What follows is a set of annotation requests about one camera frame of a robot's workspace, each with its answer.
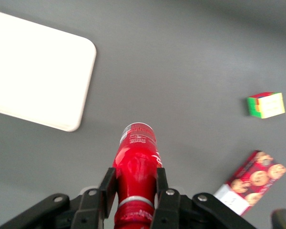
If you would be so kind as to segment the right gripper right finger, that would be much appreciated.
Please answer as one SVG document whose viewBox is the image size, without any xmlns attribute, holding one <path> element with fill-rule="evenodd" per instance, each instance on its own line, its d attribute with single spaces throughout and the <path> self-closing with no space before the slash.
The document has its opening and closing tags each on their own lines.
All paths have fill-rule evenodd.
<svg viewBox="0 0 286 229">
<path fill-rule="evenodd" d="M 157 169 L 158 205 L 153 214 L 151 229 L 178 229 L 180 194 L 169 188 L 164 168 Z"/>
</svg>

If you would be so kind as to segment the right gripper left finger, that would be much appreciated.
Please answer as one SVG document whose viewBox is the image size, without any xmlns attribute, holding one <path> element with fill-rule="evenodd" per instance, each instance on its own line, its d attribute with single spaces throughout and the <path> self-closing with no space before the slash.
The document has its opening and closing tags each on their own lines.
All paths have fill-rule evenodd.
<svg viewBox="0 0 286 229">
<path fill-rule="evenodd" d="M 72 229 L 103 229 L 109 217 L 116 193 L 116 169 L 107 170 L 98 188 L 86 190 L 75 212 Z"/>
</svg>

